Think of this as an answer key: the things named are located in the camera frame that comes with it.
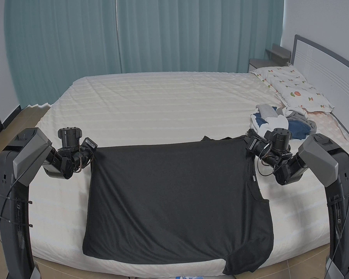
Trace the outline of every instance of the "bed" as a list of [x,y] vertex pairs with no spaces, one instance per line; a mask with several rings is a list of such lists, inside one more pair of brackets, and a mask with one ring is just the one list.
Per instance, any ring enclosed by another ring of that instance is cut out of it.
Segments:
[[[333,67],[328,66],[327,59],[312,59],[313,49],[313,43],[295,38],[293,64],[309,82],[311,77],[318,79],[313,75],[313,67],[321,70]],[[339,67],[332,74],[340,75]],[[325,95],[326,85],[321,82],[328,84],[329,79],[333,82],[332,74],[323,74],[315,84]],[[343,87],[332,89],[344,94]],[[331,137],[349,153],[349,133],[345,129],[349,131],[349,114],[345,116],[343,109],[346,102],[343,105],[330,94],[328,99],[338,108],[342,125],[332,114],[315,112],[309,113],[308,118],[317,123],[317,132]],[[191,142],[205,135],[221,139],[244,134],[249,129],[250,115],[260,103],[282,106],[274,92],[251,73],[149,72],[83,77],[51,106],[37,126],[56,149],[61,147],[57,130],[67,126],[81,128],[83,137],[90,137],[98,146]],[[292,140],[291,151],[295,153],[301,143]],[[268,173],[268,169],[263,167],[261,172]],[[262,196],[270,200],[275,236],[273,251],[262,267],[329,242],[325,191],[310,170],[299,182],[287,186],[278,185],[274,176],[258,175],[257,180]],[[43,169],[39,170],[30,185],[33,205],[29,207],[29,219],[33,224],[30,234],[34,256],[78,269],[125,276],[223,274],[223,259],[136,265],[85,256],[82,244],[89,183],[89,168],[69,180],[51,179]]]

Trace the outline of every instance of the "tile floor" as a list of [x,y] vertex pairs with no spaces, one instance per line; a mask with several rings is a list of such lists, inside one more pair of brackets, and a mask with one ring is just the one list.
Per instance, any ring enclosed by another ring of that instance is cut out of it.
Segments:
[[[24,109],[13,122],[0,133],[0,152],[10,140],[21,130],[34,127],[42,116],[47,112],[49,106],[33,107]],[[324,277],[325,260],[329,253],[329,245],[324,245],[297,257],[285,260],[275,265],[258,269],[254,273],[246,272],[236,275],[237,279],[310,279]],[[77,270],[58,263],[35,258],[43,279],[126,279],[124,276],[111,274],[93,273]],[[6,278],[7,268],[4,260],[3,250],[0,244],[0,279]]]

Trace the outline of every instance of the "floral pillow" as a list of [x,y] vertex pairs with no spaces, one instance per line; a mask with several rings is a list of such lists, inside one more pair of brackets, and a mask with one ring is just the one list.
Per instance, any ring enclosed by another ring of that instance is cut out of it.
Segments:
[[307,112],[330,113],[333,109],[326,97],[292,65],[262,67],[251,73],[273,90],[285,106],[304,108]]

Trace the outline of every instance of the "curtain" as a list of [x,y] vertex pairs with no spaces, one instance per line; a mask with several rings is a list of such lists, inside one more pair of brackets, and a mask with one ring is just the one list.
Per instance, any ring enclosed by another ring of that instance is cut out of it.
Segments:
[[22,107],[78,78],[142,71],[247,72],[279,44],[284,0],[5,0]]
[[116,0],[5,0],[5,42],[24,108],[84,77],[121,73]]
[[122,72],[247,72],[280,44],[284,0],[117,0]]

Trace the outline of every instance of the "white headboard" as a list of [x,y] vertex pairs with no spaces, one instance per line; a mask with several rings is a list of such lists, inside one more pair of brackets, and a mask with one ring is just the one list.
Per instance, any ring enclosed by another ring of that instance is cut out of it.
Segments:
[[291,63],[335,107],[332,114],[349,133],[349,61],[295,35]]

